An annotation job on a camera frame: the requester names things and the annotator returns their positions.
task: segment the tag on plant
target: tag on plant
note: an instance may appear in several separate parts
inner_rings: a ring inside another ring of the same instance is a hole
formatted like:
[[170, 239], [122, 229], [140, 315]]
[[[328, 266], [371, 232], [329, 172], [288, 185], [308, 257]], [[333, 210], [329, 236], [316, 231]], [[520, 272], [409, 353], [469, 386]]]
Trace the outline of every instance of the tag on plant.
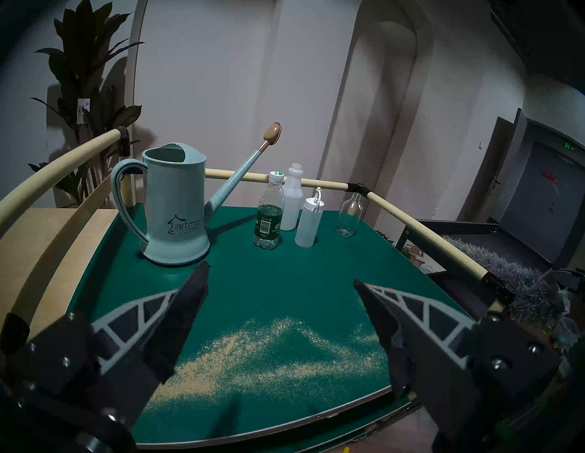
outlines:
[[84, 124], [83, 110], [82, 109], [85, 109], [88, 112], [90, 111], [90, 99], [89, 98], [77, 100], [77, 124], [78, 125]]

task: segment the sawdust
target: sawdust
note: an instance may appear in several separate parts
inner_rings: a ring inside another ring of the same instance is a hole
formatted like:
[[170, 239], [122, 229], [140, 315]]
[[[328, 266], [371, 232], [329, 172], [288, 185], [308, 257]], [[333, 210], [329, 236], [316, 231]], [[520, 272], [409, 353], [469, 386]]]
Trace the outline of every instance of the sawdust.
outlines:
[[[350, 344], [378, 342], [375, 334], [362, 333], [360, 328], [350, 337]], [[320, 355], [320, 359], [282, 364], [275, 354], [279, 350], [276, 346], [296, 350], [303, 341], [311, 345], [308, 357]], [[384, 369], [386, 356], [381, 348], [368, 348], [369, 354], [362, 349], [322, 338], [290, 318], [263, 328], [248, 323], [241, 330], [211, 342], [199, 355], [180, 365], [175, 375], [157, 388], [148, 407], [185, 398], [221, 398], [233, 392], [276, 396], [294, 396], [300, 390], [322, 392], [322, 386], [307, 386], [309, 380], [367, 376]]]

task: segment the plastic water bottle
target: plastic water bottle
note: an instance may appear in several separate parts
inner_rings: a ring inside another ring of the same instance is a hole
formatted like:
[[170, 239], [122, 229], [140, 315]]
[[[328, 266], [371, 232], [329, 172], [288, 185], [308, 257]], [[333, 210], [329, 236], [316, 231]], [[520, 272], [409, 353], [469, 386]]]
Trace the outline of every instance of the plastic water bottle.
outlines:
[[301, 220], [298, 222], [297, 235], [294, 238], [298, 246], [305, 248], [313, 246], [323, 215], [323, 206], [325, 204], [321, 201], [321, 188], [317, 187], [315, 196], [307, 198], [302, 207]]
[[301, 164], [293, 164], [288, 169], [287, 182], [284, 184], [284, 213], [280, 229], [284, 231], [294, 230], [297, 226], [298, 211], [303, 200], [301, 189]]
[[344, 201], [341, 205], [335, 233], [343, 237], [351, 237], [355, 234], [357, 223], [364, 211], [360, 203], [361, 198], [361, 194], [354, 192], [351, 199]]
[[264, 188], [258, 204], [254, 243], [269, 250], [276, 247], [280, 235], [280, 222], [284, 209], [283, 181], [284, 173], [271, 171], [268, 185]]

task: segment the ceiling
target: ceiling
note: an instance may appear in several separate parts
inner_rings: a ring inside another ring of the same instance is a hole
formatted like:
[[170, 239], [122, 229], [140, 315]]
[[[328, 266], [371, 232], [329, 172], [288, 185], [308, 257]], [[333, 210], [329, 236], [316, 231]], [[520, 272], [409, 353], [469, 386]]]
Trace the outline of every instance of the ceiling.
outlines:
[[491, 18], [529, 72], [585, 94], [583, 0], [490, 0]]

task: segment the barcode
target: barcode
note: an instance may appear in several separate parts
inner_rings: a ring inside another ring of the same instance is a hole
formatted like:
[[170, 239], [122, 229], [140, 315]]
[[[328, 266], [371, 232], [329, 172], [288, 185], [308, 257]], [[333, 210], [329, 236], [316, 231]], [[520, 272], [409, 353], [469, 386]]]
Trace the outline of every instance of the barcode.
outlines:
[[262, 234], [270, 234], [270, 222], [267, 222], [266, 220], [261, 220], [260, 221], [260, 232]]

